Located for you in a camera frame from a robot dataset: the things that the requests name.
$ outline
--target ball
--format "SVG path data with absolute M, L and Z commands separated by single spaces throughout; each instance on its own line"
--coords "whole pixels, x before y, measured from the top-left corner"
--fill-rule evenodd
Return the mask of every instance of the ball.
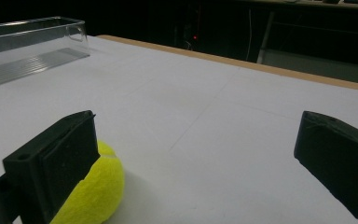
M 71 192 L 52 224 L 100 224 L 110 218 L 124 193 L 124 169 L 115 151 L 98 141 L 101 157 Z

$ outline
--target brown wooden trim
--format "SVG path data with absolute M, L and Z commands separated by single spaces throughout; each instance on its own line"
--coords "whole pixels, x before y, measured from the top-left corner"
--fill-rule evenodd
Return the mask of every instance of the brown wooden trim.
M 267 66 L 267 65 L 259 64 L 259 63 L 248 63 L 245 61 L 215 56 L 215 55 L 211 55 L 211 54 L 200 53 L 200 52 L 191 51 L 191 50 L 187 50 L 187 49 L 176 49 L 176 48 L 172 48 L 172 47 L 147 43 L 147 42 L 138 41 L 138 40 L 127 39 L 127 38 L 122 38 L 122 37 L 117 37 L 117 36 L 112 36 L 112 35 L 97 35 L 97 37 L 107 39 L 107 40 L 117 41 L 117 42 L 123 43 L 123 44 L 134 45 L 134 46 L 138 46 L 138 47 L 142 47 L 142 48 L 157 49 L 157 50 L 166 51 L 166 52 L 170 52 L 170 53 L 177 53 L 177 54 L 185 55 L 188 57 L 200 58 L 200 59 L 209 60 L 209 61 L 213 61 L 213 62 L 226 63 L 226 64 L 231 64 L 231 65 L 235 65 L 235 66 L 239 66 L 239 67 L 250 68 L 250 69 L 257 70 L 257 71 L 272 73 L 272 74 L 279 75 L 279 76 L 294 77 L 294 78 L 299 78 L 299 79 L 303 79 L 303 80 L 308 80 L 308 81 L 313 81 L 313 82 L 318 82 L 318 83 L 358 90 L 358 83 L 356 83 L 356 82 L 350 82 L 350 81 L 335 79 L 335 78 L 331 78 L 331 77 L 321 77 L 321 76 L 297 72 L 297 71 L 293 71 L 293 70 Z

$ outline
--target container rim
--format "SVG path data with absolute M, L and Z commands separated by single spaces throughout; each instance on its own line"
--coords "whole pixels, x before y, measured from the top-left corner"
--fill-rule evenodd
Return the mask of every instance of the container rim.
M 21 34 L 27 34 L 27 33 L 32 33 L 32 32 L 39 32 L 39 31 L 44 31 L 44 30 L 56 29 L 58 27 L 65 27 L 65 26 L 68 26 L 68 25 L 84 24 L 85 23 L 82 20 L 76 20 L 76 19 L 71 19 L 71 18 L 62 17 L 62 16 L 53 16 L 53 17 L 46 17 L 46 18 L 25 20 L 25 21 L 3 22 L 3 23 L 0 23 L 0 27 L 9 26 L 9 25 L 20 25 L 20 24 L 24 24 L 24 23 L 28 23 L 28 22 L 48 21 L 48 20 L 64 20 L 64 21 L 72 21 L 73 23 L 64 24 L 64 25 L 56 25 L 56 26 L 52 26 L 52 27 L 45 27 L 45 28 L 40 28 L 40 29 L 37 29 L 37 30 L 22 31 L 22 32 L 7 34 L 7 35 L 0 35 L 0 37 L 11 36 L 11 35 L 21 35 Z

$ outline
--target plastic tray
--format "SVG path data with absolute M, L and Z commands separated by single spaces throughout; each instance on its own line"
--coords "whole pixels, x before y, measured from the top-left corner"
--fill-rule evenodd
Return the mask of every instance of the plastic tray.
M 49 17 L 0 24 L 0 84 L 88 56 L 83 21 Z

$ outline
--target white tabletop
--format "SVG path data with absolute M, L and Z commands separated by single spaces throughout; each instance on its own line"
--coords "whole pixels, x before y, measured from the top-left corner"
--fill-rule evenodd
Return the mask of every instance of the white tabletop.
M 89 36 L 91 56 L 0 85 L 2 159 L 92 110 L 126 171 L 107 223 L 351 224 L 294 158 L 302 112 L 358 128 L 358 90 Z

